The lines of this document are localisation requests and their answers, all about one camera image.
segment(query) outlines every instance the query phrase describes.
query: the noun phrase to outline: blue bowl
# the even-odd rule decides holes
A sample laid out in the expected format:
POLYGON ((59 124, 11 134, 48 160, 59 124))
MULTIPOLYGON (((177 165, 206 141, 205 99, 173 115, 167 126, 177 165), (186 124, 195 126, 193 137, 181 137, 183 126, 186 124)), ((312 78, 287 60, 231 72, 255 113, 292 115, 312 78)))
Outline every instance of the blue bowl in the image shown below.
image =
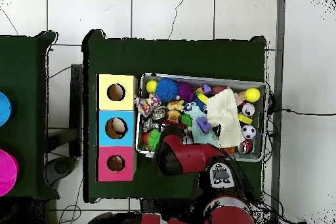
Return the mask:
POLYGON ((12 107, 8 97, 0 92, 0 127, 3 126, 11 116, 12 107))

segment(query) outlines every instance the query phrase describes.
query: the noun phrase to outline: pink bowl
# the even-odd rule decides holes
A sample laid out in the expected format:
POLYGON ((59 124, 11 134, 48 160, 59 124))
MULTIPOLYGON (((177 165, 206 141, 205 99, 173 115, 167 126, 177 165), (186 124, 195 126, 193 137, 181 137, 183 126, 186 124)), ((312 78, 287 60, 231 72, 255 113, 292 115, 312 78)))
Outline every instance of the pink bowl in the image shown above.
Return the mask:
POLYGON ((10 154, 0 150, 0 196, 8 193, 14 186, 18 175, 18 162, 10 154))

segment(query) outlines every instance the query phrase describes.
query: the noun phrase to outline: purple toy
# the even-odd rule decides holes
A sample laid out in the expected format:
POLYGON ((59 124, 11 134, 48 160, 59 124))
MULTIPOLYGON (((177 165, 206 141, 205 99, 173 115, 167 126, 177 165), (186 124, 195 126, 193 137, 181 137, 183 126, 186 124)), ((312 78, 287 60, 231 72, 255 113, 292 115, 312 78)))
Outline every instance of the purple toy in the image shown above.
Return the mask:
POLYGON ((192 92, 192 86, 186 82, 178 82, 178 95, 184 101, 190 101, 194 98, 195 94, 192 92))
POLYGON ((212 129, 211 124, 207 123, 206 117, 197 118, 196 122, 204 133, 208 133, 212 129))
POLYGON ((203 90, 204 95, 211 95, 211 88, 208 84, 203 84, 202 90, 203 90))

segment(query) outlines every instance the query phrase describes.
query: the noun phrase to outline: red ball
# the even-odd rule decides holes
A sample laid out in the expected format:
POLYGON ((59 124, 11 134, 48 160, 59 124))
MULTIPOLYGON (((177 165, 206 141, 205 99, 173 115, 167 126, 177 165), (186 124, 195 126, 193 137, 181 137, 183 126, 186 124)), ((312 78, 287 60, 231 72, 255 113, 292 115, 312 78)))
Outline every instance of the red ball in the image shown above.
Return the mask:
POLYGON ((144 141, 145 144, 148 144, 148 136, 149 136, 149 132, 146 132, 143 134, 142 136, 142 140, 144 141))

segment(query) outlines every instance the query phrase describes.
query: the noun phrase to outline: gray plastic bin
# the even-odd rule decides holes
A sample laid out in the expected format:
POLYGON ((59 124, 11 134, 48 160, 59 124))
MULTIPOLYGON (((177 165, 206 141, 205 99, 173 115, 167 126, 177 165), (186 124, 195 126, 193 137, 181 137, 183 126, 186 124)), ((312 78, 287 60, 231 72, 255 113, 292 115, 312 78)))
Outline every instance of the gray plastic bin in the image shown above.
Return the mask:
MULTIPOLYGON (((257 88, 261 93, 261 97, 257 102, 253 103, 255 107, 255 113, 252 116, 253 122, 251 125, 257 130, 257 134, 252 140, 254 144, 254 149, 251 154, 240 154, 239 152, 237 152, 234 154, 234 157, 239 161, 245 162, 258 162, 263 159, 266 144, 268 94, 270 90, 267 83, 145 73, 140 79, 139 96, 142 98, 146 98, 148 96, 146 84, 149 80, 160 80, 161 78, 171 78, 177 81, 188 82, 192 85, 194 90, 198 87, 201 87, 201 85, 204 83, 208 84, 210 87, 216 85, 230 86, 233 92, 237 93, 245 91, 248 88, 257 88)), ((142 130, 142 126, 140 125, 140 114, 138 113, 136 122, 136 150, 141 154, 145 154, 147 157, 152 157, 154 152, 144 149, 144 143, 142 141, 143 134, 144 132, 142 130)))

